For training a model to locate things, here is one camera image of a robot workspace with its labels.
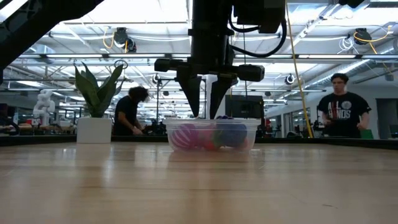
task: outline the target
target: graphic t-shirt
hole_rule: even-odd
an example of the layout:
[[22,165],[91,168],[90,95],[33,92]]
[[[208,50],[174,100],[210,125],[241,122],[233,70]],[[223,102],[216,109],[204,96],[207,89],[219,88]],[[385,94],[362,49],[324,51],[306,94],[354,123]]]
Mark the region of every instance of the graphic t-shirt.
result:
[[119,112],[126,114],[126,119],[130,124],[134,125],[137,118],[138,103],[134,102],[129,96],[125,96],[119,100],[114,112],[114,133],[117,136],[130,136],[132,131],[118,120]]
[[350,92],[340,96],[334,93],[324,96],[319,102],[318,109],[331,121],[331,124],[325,127],[326,134],[347,138],[361,137],[357,128],[359,117],[371,110],[362,97]]

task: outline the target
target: person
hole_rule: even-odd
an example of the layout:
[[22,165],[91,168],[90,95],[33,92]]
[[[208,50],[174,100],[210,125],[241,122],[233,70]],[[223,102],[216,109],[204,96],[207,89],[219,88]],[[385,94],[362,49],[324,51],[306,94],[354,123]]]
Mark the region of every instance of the person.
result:
[[348,80],[343,73],[334,74],[333,93],[321,99],[318,109],[329,136],[361,138],[361,130],[368,128],[371,108],[364,98],[346,91]]
[[117,136],[142,135],[137,120],[137,107],[148,99],[149,93],[142,86],[130,88],[129,94],[119,100],[115,109],[114,134]]

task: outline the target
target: clear plastic bin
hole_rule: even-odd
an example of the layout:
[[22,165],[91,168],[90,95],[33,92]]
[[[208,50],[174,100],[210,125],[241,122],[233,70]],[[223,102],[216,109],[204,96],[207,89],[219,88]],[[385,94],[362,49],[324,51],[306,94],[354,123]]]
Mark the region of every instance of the clear plastic bin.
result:
[[174,151],[248,151],[256,140],[260,120],[166,119],[167,137]]

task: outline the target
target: snake plant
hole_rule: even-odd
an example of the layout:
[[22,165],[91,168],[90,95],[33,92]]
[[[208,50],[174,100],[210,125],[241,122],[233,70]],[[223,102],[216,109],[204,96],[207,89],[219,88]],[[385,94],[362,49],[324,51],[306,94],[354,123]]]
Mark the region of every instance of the snake plant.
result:
[[95,76],[88,70],[83,63],[86,71],[81,71],[75,66],[76,88],[84,97],[88,111],[92,118],[102,118],[105,111],[109,108],[112,97],[120,93],[122,83],[116,88],[118,78],[122,74],[123,66],[116,67],[112,75],[105,79],[101,86],[98,86],[98,81]]

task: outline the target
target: blue ball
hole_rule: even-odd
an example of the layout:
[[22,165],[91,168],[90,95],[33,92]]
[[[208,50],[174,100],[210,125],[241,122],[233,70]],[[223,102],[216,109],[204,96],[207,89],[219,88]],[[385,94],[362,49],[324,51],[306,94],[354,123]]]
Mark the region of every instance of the blue ball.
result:
[[[217,119],[233,119],[228,116],[219,116]],[[248,135],[245,124],[217,124],[217,141],[228,147],[239,147]]]

